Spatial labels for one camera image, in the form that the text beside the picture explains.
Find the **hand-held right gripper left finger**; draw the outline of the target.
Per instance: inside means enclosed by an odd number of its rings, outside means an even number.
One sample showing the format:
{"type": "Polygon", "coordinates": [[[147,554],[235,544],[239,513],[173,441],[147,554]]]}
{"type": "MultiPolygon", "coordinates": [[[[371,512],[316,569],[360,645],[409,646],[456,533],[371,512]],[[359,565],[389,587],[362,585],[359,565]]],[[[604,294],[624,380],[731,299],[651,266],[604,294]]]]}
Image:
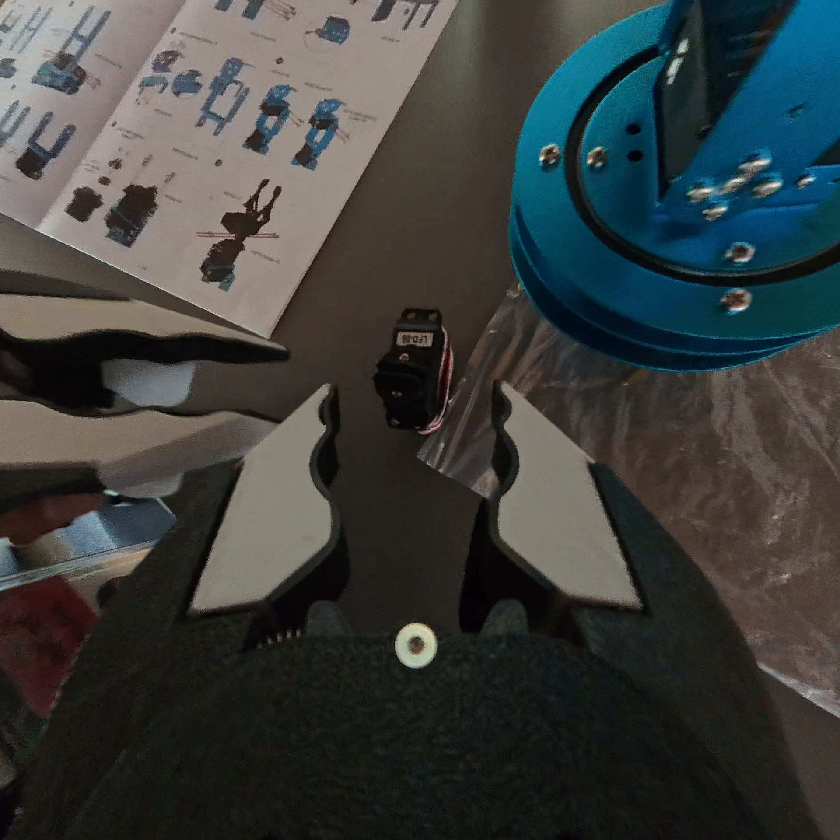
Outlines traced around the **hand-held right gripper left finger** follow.
{"type": "Polygon", "coordinates": [[[346,585],[343,532],[332,483],[340,403],[324,384],[245,457],[186,614],[190,618],[268,607],[295,589],[346,585]]]}

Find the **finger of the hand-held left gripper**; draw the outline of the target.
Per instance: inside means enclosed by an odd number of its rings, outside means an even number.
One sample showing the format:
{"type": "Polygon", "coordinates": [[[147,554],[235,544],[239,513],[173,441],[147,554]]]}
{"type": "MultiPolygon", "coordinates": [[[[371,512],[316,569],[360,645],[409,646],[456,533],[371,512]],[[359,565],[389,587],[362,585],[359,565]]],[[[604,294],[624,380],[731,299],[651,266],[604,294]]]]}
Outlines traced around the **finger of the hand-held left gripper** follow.
{"type": "Polygon", "coordinates": [[[286,348],[102,290],[115,277],[91,257],[2,216],[2,347],[33,364],[79,361],[284,362],[286,348]]]}
{"type": "Polygon", "coordinates": [[[195,470],[243,458],[276,428],[269,419],[235,412],[78,416],[2,400],[2,498],[105,490],[164,497],[195,470]]]}

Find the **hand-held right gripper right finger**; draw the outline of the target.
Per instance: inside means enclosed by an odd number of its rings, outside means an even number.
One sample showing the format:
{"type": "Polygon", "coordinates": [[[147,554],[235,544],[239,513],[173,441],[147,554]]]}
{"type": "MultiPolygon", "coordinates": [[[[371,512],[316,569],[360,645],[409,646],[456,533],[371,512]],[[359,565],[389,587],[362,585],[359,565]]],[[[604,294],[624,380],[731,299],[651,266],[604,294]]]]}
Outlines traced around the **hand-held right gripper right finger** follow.
{"type": "Polygon", "coordinates": [[[594,460],[505,381],[492,388],[491,425],[497,487],[488,513],[502,554],[572,603],[642,609],[594,460]]]}

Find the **black servo motor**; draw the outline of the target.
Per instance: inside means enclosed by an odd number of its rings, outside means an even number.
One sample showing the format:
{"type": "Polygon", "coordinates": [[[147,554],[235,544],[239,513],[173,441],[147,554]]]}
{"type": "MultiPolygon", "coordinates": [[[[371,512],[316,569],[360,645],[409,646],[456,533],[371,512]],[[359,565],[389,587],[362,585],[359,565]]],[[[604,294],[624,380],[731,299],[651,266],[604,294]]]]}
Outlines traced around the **black servo motor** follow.
{"type": "Polygon", "coordinates": [[[407,308],[373,375],[389,427],[429,436],[448,410],[455,353],[438,309],[407,308]]]}

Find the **dark grey desk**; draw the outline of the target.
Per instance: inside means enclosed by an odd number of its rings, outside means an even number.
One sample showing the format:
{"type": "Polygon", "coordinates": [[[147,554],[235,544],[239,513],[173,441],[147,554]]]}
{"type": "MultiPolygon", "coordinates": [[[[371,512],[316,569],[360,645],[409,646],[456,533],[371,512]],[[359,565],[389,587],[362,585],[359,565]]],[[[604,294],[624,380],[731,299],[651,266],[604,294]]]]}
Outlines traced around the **dark grey desk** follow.
{"type": "MultiPolygon", "coordinates": [[[[417,436],[385,431],[368,374],[398,308],[457,333],[513,281],[533,302],[508,241],[518,142],[597,36],[571,45],[572,2],[457,3],[292,304],[322,364],[294,348],[318,379],[287,417],[339,394],[342,593],[296,626],[190,618],[242,465],[187,474],[80,649],[10,837],[821,838],[739,625],[608,465],[588,454],[640,610],[540,589],[489,499],[451,505],[417,436]]],[[[663,3],[580,6],[605,31],[663,3]]]]}

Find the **assembly instruction manual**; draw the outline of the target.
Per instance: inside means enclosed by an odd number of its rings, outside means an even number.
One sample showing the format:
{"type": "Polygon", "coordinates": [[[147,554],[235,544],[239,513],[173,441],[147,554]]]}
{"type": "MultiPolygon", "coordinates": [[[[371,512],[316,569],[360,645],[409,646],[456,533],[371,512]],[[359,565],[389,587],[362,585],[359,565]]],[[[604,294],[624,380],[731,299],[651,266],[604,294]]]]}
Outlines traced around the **assembly instruction manual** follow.
{"type": "Polygon", "coordinates": [[[267,339],[457,2],[2,2],[2,216],[267,339]]]}

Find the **large clear plastic bag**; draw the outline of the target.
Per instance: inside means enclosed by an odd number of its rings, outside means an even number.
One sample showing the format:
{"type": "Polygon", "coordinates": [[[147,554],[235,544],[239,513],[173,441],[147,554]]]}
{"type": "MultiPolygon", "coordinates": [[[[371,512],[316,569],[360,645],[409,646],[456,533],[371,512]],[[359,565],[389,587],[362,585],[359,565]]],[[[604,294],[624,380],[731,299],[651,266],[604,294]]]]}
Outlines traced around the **large clear plastic bag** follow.
{"type": "Polygon", "coordinates": [[[418,457],[488,496],[493,382],[609,466],[701,567],[759,664],[838,715],[839,342],[729,371],[640,371],[555,330],[514,285],[418,457]]]}

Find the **clear blister pack red card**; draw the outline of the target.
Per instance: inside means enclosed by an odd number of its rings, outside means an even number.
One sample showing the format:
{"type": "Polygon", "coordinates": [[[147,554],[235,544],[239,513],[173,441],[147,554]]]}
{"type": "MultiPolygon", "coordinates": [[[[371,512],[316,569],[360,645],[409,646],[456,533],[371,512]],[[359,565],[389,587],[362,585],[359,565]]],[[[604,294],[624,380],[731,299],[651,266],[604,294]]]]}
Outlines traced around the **clear blister pack red card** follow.
{"type": "Polygon", "coordinates": [[[13,709],[49,717],[103,607],[174,522],[161,499],[108,493],[28,545],[2,538],[2,690],[13,709]]]}

